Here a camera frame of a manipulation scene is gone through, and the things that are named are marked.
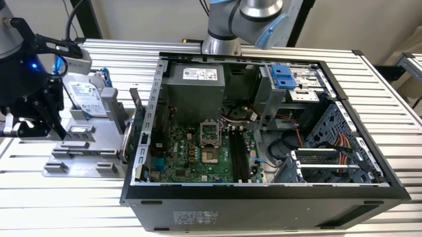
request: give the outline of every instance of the expansion slot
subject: expansion slot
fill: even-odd
[[[232,165],[232,179],[234,182],[248,182],[250,173],[246,157],[246,146],[242,130],[231,130],[228,132],[229,139],[229,154]]]

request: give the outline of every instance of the computer chassis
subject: computer chassis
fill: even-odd
[[[189,72],[199,74],[196,80]],[[246,77],[258,79],[239,80]],[[183,100],[187,86],[203,103]],[[251,103],[250,117],[238,123],[220,102],[243,99]],[[288,118],[279,119],[280,111],[290,111]],[[160,53],[148,105],[145,110],[137,105],[136,114],[120,203],[147,231],[346,229],[410,199],[323,61]],[[201,125],[200,133],[189,121]],[[208,128],[209,144],[201,140],[201,122],[216,128],[221,122],[215,136]],[[300,124],[311,124],[303,125],[303,148],[282,162],[271,159],[271,132],[294,131]],[[272,161],[276,168],[267,165]],[[204,173],[195,174],[197,167]]]

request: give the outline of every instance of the power supply label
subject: power supply label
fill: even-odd
[[[177,225],[213,225],[217,211],[173,211],[172,216]]]
[[[80,109],[91,116],[107,115],[97,88],[87,82],[69,82],[71,97]]]
[[[216,69],[185,68],[183,70],[183,79],[185,79],[185,80],[216,80]]]

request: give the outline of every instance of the slotted metal table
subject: slotted metal table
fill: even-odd
[[[119,100],[133,102],[136,87],[148,101],[159,52],[200,53],[197,43],[88,39],[92,68],[107,67]],[[323,60],[412,200],[344,231],[147,233],[128,207],[119,205],[123,179],[44,178],[53,142],[5,139],[0,145],[0,234],[43,236],[422,236],[422,121],[372,65],[350,50],[243,46],[247,57]],[[68,111],[61,112],[63,124]]]

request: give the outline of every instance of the robotic arm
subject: robotic arm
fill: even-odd
[[[39,61],[37,55],[47,53],[64,61],[65,69],[59,75],[47,73]],[[61,77],[68,68],[64,57],[83,56],[75,42],[33,34],[25,20],[13,18],[0,0],[0,112],[5,115],[5,121],[0,122],[1,137],[44,137],[53,130],[64,139],[59,116]]]
[[[239,55],[240,41],[270,49],[288,21],[283,0],[209,0],[208,38],[203,54]]]
[[[240,55],[239,38],[260,49],[275,45],[287,22],[282,0],[209,0],[209,4],[204,54]],[[47,73],[37,57],[47,53],[64,61],[63,73]],[[5,115],[0,137],[44,137],[53,131],[65,138],[59,116],[64,107],[61,77],[68,67],[81,70],[79,63],[67,60],[83,62],[87,58],[87,51],[69,39],[33,34],[0,0],[0,112]]]

